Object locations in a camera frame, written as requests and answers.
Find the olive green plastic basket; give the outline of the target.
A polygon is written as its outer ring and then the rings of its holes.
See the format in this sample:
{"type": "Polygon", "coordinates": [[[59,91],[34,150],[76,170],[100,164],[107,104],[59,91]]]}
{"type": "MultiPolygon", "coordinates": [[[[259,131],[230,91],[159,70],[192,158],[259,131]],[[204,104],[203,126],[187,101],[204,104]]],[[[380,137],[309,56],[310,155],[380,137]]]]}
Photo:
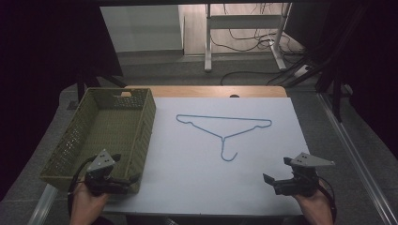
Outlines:
{"type": "MultiPolygon", "coordinates": [[[[69,125],[45,164],[40,179],[66,191],[83,162],[103,149],[121,159],[113,178],[129,180],[143,175],[156,104],[148,88],[89,88],[69,125]]],[[[140,189],[141,179],[128,193],[140,189]]]]}

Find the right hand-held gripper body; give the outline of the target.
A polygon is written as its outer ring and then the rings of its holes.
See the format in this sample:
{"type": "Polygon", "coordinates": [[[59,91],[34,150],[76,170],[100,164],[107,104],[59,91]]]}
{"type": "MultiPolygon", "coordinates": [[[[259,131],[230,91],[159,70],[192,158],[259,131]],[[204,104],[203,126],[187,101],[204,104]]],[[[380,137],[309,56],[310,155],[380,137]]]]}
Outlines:
{"type": "Polygon", "coordinates": [[[292,159],[290,167],[293,177],[274,182],[273,187],[277,195],[313,196],[317,190],[316,186],[319,184],[316,168],[335,165],[335,162],[332,160],[323,159],[307,153],[300,153],[292,159]]]}

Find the person's right hand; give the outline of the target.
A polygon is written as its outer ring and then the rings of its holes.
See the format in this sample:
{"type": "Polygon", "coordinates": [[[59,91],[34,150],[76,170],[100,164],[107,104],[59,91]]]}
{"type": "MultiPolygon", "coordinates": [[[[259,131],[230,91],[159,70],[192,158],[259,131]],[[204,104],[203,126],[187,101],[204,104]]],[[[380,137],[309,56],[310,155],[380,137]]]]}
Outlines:
{"type": "Polygon", "coordinates": [[[311,197],[295,195],[294,199],[306,218],[332,218],[328,198],[320,190],[311,197]]]}

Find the black metal stand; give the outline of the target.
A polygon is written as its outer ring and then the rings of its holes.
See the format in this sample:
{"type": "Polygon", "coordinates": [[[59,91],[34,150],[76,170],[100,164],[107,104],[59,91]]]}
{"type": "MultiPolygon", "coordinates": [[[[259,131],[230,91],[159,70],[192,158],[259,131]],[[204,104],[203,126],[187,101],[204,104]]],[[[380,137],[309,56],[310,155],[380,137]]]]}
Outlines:
{"type": "Polygon", "coordinates": [[[101,77],[107,82],[110,82],[120,88],[124,88],[127,86],[124,82],[120,81],[115,76],[112,76],[98,68],[95,67],[85,68],[78,71],[76,74],[78,102],[81,102],[81,100],[83,99],[85,88],[100,87],[100,82],[98,80],[98,77],[101,77]]]}
{"type": "Polygon", "coordinates": [[[318,93],[326,93],[331,88],[331,112],[338,122],[342,122],[341,98],[347,97],[342,91],[343,73],[335,63],[322,68],[321,76],[315,84],[318,93]]]}

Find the white power strip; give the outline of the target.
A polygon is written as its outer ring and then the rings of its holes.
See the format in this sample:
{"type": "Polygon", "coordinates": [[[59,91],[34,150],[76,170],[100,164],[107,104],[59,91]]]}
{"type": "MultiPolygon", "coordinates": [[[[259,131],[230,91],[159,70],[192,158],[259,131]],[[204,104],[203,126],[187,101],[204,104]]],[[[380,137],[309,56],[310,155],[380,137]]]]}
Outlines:
{"type": "Polygon", "coordinates": [[[312,69],[313,69],[312,66],[304,64],[302,67],[300,67],[300,68],[294,73],[294,76],[295,76],[296,78],[298,78],[298,77],[304,75],[305,73],[311,71],[312,69]]]}

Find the aluminium floor rail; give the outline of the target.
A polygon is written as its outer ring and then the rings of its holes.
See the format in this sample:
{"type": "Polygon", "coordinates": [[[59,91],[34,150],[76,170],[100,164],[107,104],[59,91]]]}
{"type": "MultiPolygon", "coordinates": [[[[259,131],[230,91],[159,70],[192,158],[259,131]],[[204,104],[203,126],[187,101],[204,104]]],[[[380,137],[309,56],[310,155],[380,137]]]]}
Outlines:
{"type": "Polygon", "coordinates": [[[344,150],[348,154],[356,173],[368,192],[368,195],[383,223],[385,225],[398,225],[398,217],[392,212],[390,203],[388,202],[379,184],[371,175],[368,167],[360,156],[357,146],[353,143],[351,137],[345,129],[344,124],[339,122],[337,117],[333,114],[332,105],[328,100],[328,96],[326,94],[317,94],[316,96],[326,112],[326,115],[328,116],[337,136],[344,147],[344,150]]]}
{"type": "Polygon", "coordinates": [[[51,207],[54,203],[54,199],[58,193],[58,190],[47,185],[40,196],[38,203],[29,219],[27,225],[43,225],[47,216],[50,213],[51,207]]]}

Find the person's left hand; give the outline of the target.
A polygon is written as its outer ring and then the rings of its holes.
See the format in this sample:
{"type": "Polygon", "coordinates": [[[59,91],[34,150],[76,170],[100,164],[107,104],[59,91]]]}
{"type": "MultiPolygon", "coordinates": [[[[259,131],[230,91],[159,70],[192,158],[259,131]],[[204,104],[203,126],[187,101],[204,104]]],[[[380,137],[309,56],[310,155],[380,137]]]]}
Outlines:
{"type": "Polygon", "coordinates": [[[107,193],[93,196],[88,187],[81,183],[73,192],[73,203],[70,219],[87,218],[96,219],[103,211],[110,195],[107,193]]]}

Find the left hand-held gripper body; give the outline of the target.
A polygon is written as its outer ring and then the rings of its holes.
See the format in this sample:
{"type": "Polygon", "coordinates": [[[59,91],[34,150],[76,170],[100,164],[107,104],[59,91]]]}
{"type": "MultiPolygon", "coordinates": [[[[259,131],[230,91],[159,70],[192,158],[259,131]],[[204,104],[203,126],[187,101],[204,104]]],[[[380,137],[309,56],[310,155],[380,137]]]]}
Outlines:
{"type": "Polygon", "coordinates": [[[128,193],[129,180],[113,178],[111,176],[116,163],[106,149],[103,149],[94,157],[84,176],[84,184],[94,196],[99,196],[103,193],[128,193]]]}

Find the white metal desk frame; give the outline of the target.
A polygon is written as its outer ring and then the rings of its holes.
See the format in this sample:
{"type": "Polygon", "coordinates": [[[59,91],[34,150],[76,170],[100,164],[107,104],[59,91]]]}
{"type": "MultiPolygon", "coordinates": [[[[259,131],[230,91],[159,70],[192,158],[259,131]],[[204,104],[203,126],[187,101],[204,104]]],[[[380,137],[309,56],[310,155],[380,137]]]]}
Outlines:
{"type": "Polygon", "coordinates": [[[268,42],[279,70],[287,70],[280,53],[280,40],[291,4],[282,6],[280,15],[211,15],[211,5],[206,4],[205,72],[212,70],[211,31],[220,29],[273,29],[276,37],[268,42]]]}

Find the blue wire clothes hanger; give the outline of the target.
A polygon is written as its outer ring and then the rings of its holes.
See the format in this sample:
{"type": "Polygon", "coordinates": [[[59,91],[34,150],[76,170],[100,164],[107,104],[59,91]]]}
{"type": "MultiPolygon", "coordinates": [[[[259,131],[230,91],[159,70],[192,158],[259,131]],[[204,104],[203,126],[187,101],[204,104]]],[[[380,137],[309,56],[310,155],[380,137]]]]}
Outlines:
{"type": "Polygon", "coordinates": [[[181,124],[190,125],[220,139],[220,156],[222,160],[227,162],[233,161],[237,157],[237,153],[230,158],[224,155],[225,144],[228,139],[256,129],[272,126],[272,121],[264,118],[177,114],[176,120],[181,124]]]}

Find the white table mat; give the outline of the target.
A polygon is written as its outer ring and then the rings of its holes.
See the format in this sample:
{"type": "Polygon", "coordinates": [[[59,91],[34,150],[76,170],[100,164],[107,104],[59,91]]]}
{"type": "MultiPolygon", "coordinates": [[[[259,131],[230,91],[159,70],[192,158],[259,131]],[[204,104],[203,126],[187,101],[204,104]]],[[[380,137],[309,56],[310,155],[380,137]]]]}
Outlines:
{"type": "Polygon", "coordinates": [[[288,97],[158,97],[156,116],[138,193],[115,195],[108,213],[184,216],[297,215],[291,197],[276,195],[263,174],[291,177],[283,158],[307,151],[288,97]],[[221,140],[176,120],[177,114],[264,118],[271,127],[221,140]]]}

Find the white board panel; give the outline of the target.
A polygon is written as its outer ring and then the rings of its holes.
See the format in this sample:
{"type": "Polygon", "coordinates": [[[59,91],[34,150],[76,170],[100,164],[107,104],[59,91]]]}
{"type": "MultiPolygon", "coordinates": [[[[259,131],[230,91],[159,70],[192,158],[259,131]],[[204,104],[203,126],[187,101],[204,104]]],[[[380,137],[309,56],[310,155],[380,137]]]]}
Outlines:
{"type": "Polygon", "coordinates": [[[118,53],[182,50],[177,5],[101,7],[100,11],[118,53]]]}

